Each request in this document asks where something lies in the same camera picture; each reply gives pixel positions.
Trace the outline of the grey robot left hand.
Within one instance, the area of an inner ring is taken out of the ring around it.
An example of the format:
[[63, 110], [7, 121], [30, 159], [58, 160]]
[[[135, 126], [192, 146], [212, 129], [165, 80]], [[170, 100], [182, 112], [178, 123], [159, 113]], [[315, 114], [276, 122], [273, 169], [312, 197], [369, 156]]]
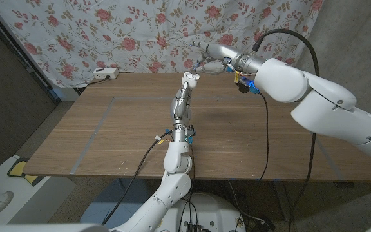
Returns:
[[189, 121], [191, 119], [192, 88], [188, 82], [182, 84], [171, 102], [171, 119], [173, 123], [173, 140], [189, 143]]

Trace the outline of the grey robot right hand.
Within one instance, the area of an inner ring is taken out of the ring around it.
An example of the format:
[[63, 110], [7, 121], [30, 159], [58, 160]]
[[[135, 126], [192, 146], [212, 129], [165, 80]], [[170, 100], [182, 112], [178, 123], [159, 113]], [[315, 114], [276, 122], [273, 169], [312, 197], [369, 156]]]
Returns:
[[203, 50], [203, 53], [193, 65], [196, 73], [216, 75], [224, 73], [227, 68], [231, 68], [237, 72], [254, 75], [266, 61], [262, 57], [249, 55], [237, 48], [224, 44], [193, 41], [190, 46]]

